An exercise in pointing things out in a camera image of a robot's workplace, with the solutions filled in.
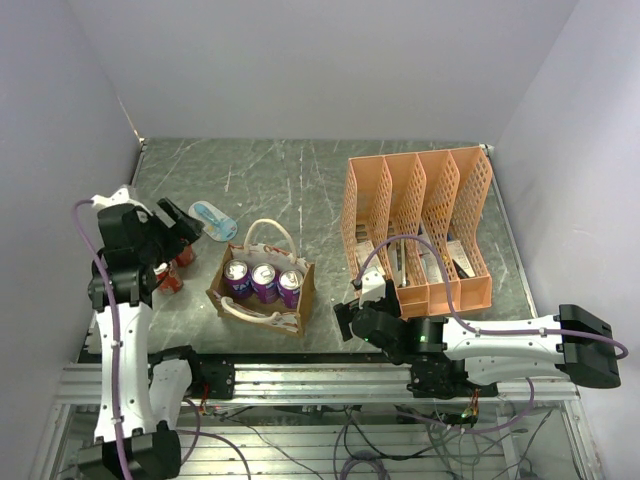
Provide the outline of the red soda can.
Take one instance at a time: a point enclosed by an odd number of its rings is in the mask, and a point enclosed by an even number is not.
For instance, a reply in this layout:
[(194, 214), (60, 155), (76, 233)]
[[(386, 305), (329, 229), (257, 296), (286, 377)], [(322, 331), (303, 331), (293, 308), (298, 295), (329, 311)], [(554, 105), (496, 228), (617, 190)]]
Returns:
[(192, 245), (187, 245), (184, 250), (174, 258), (176, 265), (180, 268), (186, 268), (196, 259), (196, 254)]

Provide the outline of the silver top soda can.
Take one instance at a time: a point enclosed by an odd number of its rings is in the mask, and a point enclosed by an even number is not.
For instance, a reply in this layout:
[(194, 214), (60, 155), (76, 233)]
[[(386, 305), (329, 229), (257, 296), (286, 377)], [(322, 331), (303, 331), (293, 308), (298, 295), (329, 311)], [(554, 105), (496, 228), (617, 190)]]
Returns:
[(183, 288), (183, 280), (173, 262), (160, 264), (154, 269), (154, 273), (156, 275), (156, 289), (162, 294), (172, 295)]

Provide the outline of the brown canvas tote bag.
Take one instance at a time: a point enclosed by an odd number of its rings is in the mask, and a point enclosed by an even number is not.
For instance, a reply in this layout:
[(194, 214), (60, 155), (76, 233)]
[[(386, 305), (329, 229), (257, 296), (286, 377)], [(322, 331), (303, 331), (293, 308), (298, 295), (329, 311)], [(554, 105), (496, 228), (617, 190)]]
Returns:
[[(285, 248), (268, 243), (259, 243), (255, 234), (260, 226), (268, 225), (278, 230), (287, 243)], [(298, 307), (288, 309), (279, 298), (271, 304), (263, 304), (258, 300), (254, 290), (251, 297), (235, 299), (230, 295), (224, 281), (224, 265), (232, 259), (244, 261), (250, 270), (260, 263), (271, 264), (276, 270), (277, 287), (281, 272), (298, 270), (304, 277)], [(229, 243), (226, 246), (222, 261), (206, 294), (218, 314), (222, 317), (271, 329), (278, 333), (294, 337), (302, 337), (310, 318), (315, 295), (315, 264), (304, 259), (298, 251), (291, 234), (273, 219), (259, 219), (249, 227), (244, 241), (239, 245)]]

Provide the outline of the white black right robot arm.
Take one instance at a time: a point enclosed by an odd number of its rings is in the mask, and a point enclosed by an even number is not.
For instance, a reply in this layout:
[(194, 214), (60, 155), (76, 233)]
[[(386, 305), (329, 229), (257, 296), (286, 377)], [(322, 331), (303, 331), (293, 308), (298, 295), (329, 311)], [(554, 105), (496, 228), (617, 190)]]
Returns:
[(399, 318), (385, 301), (333, 308), (344, 340), (358, 337), (410, 371), (416, 398), (495, 397), (501, 382), (550, 377), (581, 387), (621, 385), (611, 326), (573, 304), (555, 315), (511, 322)]

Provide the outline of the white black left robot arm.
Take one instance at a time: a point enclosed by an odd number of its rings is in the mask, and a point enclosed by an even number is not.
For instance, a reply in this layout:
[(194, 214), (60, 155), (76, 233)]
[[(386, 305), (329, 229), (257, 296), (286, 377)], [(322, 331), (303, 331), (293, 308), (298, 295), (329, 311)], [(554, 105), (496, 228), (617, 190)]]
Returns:
[(181, 468), (175, 429), (184, 397), (203, 387), (204, 373), (192, 347), (149, 355), (152, 296), (157, 270), (197, 241), (201, 221), (171, 200), (159, 207), (167, 225), (122, 187), (95, 195), (101, 249), (92, 249), (88, 296), (101, 342), (101, 403), (91, 446), (78, 453), (90, 479), (173, 479)]

